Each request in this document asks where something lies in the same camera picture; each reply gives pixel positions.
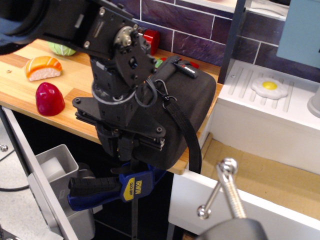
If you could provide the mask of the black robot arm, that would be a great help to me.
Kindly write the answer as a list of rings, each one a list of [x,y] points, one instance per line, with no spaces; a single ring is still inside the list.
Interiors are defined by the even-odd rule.
[[[166,131],[146,111],[157,100],[156,61],[130,13],[109,0],[1,1],[0,53],[37,39],[89,55],[92,97],[72,104],[109,155],[145,163],[158,157]]]

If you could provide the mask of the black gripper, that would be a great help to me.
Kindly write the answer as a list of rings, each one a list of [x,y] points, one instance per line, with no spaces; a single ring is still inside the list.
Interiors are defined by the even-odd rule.
[[[143,145],[161,151],[165,144],[165,127],[135,101],[135,94],[121,101],[103,101],[93,97],[76,97],[72,105],[77,119],[92,124],[104,151],[126,162],[133,150]]]

